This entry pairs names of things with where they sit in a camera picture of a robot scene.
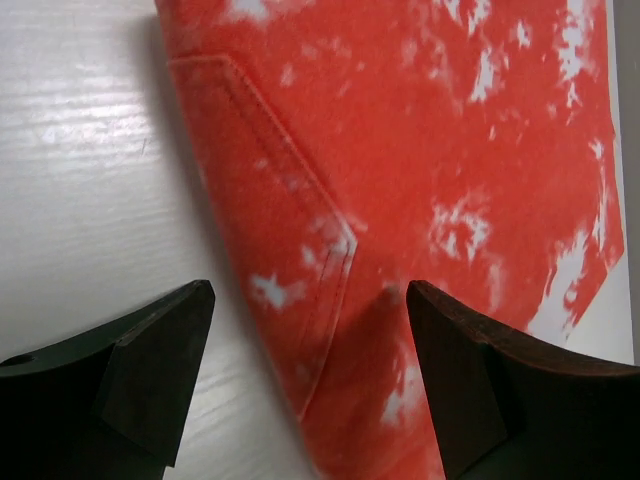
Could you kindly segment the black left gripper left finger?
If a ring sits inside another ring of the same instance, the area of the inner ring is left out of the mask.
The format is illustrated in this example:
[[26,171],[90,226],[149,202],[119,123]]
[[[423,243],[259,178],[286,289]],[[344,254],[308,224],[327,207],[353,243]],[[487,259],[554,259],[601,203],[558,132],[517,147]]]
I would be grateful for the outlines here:
[[4,479],[161,479],[174,467],[215,305],[207,280],[1,363]]

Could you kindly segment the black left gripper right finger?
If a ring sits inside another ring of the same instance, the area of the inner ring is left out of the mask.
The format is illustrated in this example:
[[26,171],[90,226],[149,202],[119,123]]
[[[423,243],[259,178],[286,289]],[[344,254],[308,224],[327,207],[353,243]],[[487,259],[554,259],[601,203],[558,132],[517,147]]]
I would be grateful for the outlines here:
[[639,370],[552,345],[425,281],[407,309],[449,479],[635,479]]

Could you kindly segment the red white patterned cloth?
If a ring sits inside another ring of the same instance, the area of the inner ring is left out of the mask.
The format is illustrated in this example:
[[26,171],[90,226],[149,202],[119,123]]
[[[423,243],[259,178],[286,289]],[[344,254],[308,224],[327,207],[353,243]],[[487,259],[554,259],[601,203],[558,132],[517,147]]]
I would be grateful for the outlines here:
[[160,1],[243,294],[324,479],[439,479],[424,279],[564,344],[624,252],[603,1]]

